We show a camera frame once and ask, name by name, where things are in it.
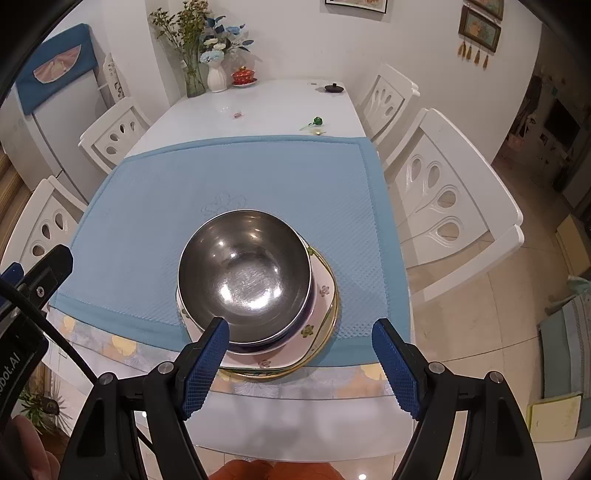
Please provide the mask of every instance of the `dining table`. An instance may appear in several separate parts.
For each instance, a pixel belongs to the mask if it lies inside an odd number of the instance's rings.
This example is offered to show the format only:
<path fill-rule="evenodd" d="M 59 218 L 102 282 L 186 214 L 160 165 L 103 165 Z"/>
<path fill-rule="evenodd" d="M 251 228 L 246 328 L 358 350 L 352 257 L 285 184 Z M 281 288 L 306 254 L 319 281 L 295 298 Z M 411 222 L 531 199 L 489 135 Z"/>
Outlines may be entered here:
<path fill-rule="evenodd" d="M 347 90 L 327 93 L 326 83 L 259 80 L 181 98 L 111 172 L 72 240 L 74 270 L 48 320 L 97 374 L 119 378 L 174 360 L 190 341 L 170 296 L 180 251 L 204 220 L 268 211 L 333 267 L 342 309 L 323 351 L 269 381 L 220 370 L 186 422 L 195 445 L 325 462 L 403 452 L 413 434 L 371 349 L 379 317 L 411 340 L 387 186 Z M 316 117 L 322 125 L 309 127 Z M 44 362 L 88 394 L 90 382 L 58 351 L 52 345 Z M 136 420 L 147 425 L 141 413 Z"/>

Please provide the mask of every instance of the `blue gripper pad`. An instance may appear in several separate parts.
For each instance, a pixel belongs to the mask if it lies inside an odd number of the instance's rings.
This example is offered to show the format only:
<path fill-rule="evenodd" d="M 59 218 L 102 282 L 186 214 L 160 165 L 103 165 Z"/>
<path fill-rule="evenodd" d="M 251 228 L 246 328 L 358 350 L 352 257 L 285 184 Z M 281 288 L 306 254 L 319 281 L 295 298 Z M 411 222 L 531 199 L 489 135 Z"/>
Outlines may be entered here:
<path fill-rule="evenodd" d="M 21 264 L 16 262 L 13 262 L 2 274 L 2 278 L 12 286 L 19 283 L 24 276 L 25 272 L 22 270 Z M 0 307 L 4 305 L 5 301 L 6 299 L 4 297 L 0 297 Z"/>
<path fill-rule="evenodd" d="M 386 331 L 382 320 L 374 323 L 371 340 L 374 352 L 382 364 L 398 405 L 404 411 L 409 412 L 412 418 L 418 420 L 421 413 L 418 380 L 405 362 L 392 337 Z"/>
<path fill-rule="evenodd" d="M 212 386 L 217 369 L 220 367 L 223 356 L 228 349 L 230 328 L 225 320 L 219 320 L 221 321 L 218 323 L 217 319 L 214 319 L 203 332 L 197 343 L 197 347 L 202 348 L 201 353 L 195 361 L 193 369 L 184 379 L 184 399 L 181 404 L 181 411 L 186 416 L 185 420 L 193 412 L 203 407 L 203 402 L 207 397 L 207 393 L 209 393 L 209 388 Z"/>

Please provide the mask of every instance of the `white vase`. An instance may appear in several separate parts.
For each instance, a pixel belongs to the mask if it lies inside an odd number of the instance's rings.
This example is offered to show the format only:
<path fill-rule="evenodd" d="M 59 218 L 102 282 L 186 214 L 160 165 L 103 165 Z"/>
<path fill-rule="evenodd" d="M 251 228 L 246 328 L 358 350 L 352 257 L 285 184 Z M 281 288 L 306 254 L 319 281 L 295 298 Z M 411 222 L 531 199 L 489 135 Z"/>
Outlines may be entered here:
<path fill-rule="evenodd" d="M 207 74 L 207 86 L 213 93 L 223 92 L 228 89 L 228 77 L 223 71 L 222 61 L 209 62 L 209 73 Z"/>

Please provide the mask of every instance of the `glass vase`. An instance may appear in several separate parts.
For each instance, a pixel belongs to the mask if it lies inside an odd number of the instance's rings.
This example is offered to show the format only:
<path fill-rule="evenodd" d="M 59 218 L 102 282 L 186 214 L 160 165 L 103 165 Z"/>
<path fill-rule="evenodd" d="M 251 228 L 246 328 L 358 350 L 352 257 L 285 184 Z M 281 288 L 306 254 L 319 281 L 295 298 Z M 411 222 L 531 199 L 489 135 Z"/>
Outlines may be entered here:
<path fill-rule="evenodd" d="M 185 85 L 187 87 L 187 97 L 196 97 L 205 93 L 205 83 L 201 78 L 201 71 L 199 70 L 199 51 L 186 52 L 184 55 L 184 62 L 186 66 L 183 68 L 183 75 Z"/>

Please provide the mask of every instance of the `blue placemat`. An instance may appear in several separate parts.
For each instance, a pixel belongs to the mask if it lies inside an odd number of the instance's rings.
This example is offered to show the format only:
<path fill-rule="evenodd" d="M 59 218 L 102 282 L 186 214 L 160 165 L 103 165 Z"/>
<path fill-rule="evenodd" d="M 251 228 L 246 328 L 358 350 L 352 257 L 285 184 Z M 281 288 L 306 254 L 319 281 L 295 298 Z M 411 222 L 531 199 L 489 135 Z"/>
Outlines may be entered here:
<path fill-rule="evenodd" d="M 105 180 L 72 240 L 74 270 L 52 306 L 116 335 L 180 351 L 177 268 L 192 234 L 234 209 L 288 222 L 332 267 L 341 318 L 314 365 L 377 361 L 371 328 L 409 339 L 408 291 L 387 187 L 367 138 L 240 137 L 127 158 Z"/>

